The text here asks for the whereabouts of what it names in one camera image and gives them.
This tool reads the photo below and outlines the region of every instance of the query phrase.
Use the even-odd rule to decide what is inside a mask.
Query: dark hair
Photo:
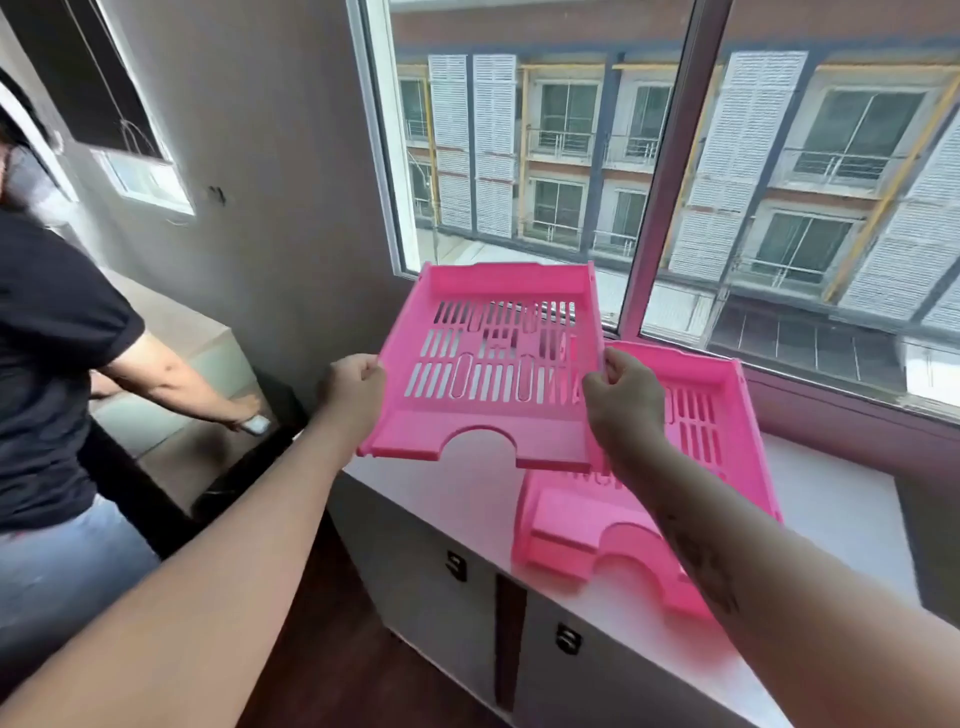
[[[36,127],[40,130],[40,133],[43,134],[44,140],[50,144],[50,132],[43,125],[43,122],[40,121],[39,116],[36,115],[36,109],[34,108],[34,104],[30,100],[30,97],[27,96],[26,91],[20,87],[20,84],[14,81],[12,76],[3,68],[0,68],[0,84],[4,85],[7,90],[13,94],[16,100],[20,102],[20,105],[30,115],[30,118],[33,120],[34,124],[36,124]],[[20,129],[20,126],[13,121],[11,116],[7,113],[7,110],[3,107],[0,107],[0,139],[9,144],[18,144],[24,147],[31,147],[30,142],[27,140],[27,135],[23,133],[23,130]]]

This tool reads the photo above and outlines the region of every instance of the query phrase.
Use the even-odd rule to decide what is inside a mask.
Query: tattoo
[[[668,513],[658,515],[663,538],[680,554],[700,591],[726,614],[738,614],[740,605],[733,593],[733,580],[717,550],[687,533],[676,516]]]

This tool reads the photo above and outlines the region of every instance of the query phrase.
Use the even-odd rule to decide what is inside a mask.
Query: cabinet handle
[[[453,551],[446,553],[446,570],[453,574],[457,581],[467,581],[467,559],[455,554]]]
[[[557,647],[566,655],[577,655],[584,638],[563,623],[557,624]]]

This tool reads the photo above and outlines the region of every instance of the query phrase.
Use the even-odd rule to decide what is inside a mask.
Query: black t-shirt
[[[77,453],[91,369],[127,350],[143,319],[80,251],[0,213],[0,533],[68,521],[96,487]]]

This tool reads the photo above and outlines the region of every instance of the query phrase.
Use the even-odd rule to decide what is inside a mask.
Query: white countertop
[[[785,524],[919,604],[893,477],[770,435],[763,442]],[[789,725],[719,626],[664,612],[635,562],[601,560],[583,587],[512,564],[523,471],[500,435],[464,433],[434,463],[355,457],[346,472],[754,725]]]

